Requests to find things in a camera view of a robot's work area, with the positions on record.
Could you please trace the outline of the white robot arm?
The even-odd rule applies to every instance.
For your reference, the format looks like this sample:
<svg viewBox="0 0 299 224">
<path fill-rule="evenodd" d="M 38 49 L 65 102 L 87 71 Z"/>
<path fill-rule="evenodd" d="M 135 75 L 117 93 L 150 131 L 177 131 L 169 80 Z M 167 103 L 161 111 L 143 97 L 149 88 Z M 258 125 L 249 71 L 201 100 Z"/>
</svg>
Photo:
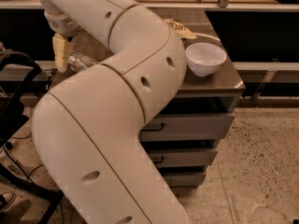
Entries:
<svg viewBox="0 0 299 224">
<path fill-rule="evenodd" d="M 191 224 L 139 142 L 185 77 L 185 48 L 133 0 L 40 0 L 53 28 L 84 29 L 112 51 L 36 105 L 36 150 L 87 224 Z"/>
</svg>

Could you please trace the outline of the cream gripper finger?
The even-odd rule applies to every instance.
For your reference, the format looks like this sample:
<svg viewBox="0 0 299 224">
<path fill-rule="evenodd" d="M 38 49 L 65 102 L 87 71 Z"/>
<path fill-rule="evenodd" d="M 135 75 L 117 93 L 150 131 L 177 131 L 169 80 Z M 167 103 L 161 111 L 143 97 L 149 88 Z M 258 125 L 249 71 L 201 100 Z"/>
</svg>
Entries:
<svg viewBox="0 0 299 224">
<path fill-rule="evenodd" d="M 74 44 L 67 37 L 55 34 L 52 38 L 55 65 L 59 72 L 64 73 L 68 65 L 68 59 L 73 52 Z"/>
</svg>

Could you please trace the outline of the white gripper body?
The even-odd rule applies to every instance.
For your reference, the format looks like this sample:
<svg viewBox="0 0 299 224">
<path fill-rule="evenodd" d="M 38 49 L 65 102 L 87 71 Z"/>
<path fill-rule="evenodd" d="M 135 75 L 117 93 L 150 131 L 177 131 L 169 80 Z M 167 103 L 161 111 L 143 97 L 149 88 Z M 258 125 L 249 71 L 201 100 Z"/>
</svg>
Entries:
<svg viewBox="0 0 299 224">
<path fill-rule="evenodd" d="M 66 14 L 52 15 L 45 11 L 44 15 L 51 30 L 57 34 L 73 36 L 80 30 L 80 26 Z"/>
</svg>

